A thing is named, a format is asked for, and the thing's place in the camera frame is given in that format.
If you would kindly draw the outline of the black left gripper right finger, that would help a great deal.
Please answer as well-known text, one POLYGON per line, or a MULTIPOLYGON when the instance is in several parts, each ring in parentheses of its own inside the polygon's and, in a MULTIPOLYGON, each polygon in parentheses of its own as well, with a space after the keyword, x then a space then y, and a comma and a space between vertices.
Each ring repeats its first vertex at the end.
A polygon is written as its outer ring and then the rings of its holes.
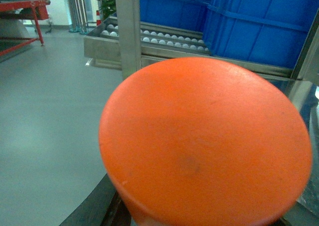
POLYGON ((299 199, 283 219, 291 226, 319 226, 319 202, 299 199))

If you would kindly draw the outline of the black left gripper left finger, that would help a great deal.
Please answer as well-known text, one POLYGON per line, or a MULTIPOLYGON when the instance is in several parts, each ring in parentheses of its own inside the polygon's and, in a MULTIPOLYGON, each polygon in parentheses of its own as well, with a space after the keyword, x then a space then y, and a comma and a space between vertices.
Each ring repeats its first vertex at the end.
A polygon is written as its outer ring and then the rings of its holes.
POLYGON ((61 223, 62 226, 130 226, 132 217, 108 175, 61 223))

